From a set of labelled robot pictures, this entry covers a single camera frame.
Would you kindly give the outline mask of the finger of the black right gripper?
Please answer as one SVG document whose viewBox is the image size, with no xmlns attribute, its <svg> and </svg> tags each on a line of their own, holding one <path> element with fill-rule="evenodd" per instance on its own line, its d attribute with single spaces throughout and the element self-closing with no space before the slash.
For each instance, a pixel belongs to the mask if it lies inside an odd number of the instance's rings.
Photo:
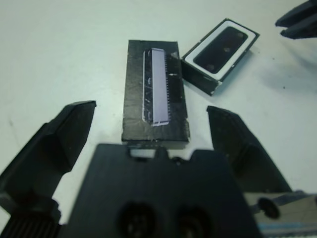
<svg viewBox="0 0 317 238">
<path fill-rule="evenodd" d="M 277 27 L 290 27 L 317 12 L 317 1 L 316 0 L 308 0 L 299 6 L 293 8 L 288 11 L 282 17 L 280 17 L 275 26 Z"/>
<path fill-rule="evenodd" d="M 280 35 L 289 39 L 308 39 L 317 37 L 317 22 L 299 22 L 280 32 Z"/>
</svg>

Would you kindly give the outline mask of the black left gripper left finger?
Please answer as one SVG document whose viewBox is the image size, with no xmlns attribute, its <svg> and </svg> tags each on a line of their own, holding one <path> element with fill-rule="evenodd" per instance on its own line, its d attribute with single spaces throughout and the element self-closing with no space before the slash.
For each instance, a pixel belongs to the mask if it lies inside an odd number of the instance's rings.
<svg viewBox="0 0 317 238">
<path fill-rule="evenodd" d="M 95 101 L 69 104 L 32 136 L 0 176 L 0 205 L 5 211 L 60 219 L 52 196 L 87 141 L 95 107 Z"/>
</svg>

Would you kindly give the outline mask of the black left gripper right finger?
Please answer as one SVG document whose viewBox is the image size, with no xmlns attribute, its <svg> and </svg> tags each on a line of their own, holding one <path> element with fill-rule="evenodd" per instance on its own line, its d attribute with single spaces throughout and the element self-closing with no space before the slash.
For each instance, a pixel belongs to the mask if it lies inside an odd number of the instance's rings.
<svg viewBox="0 0 317 238">
<path fill-rule="evenodd" d="M 213 148 L 229 160 L 243 192 L 286 193 L 292 189 L 259 140 L 236 113 L 208 106 Z"/>
</svg>

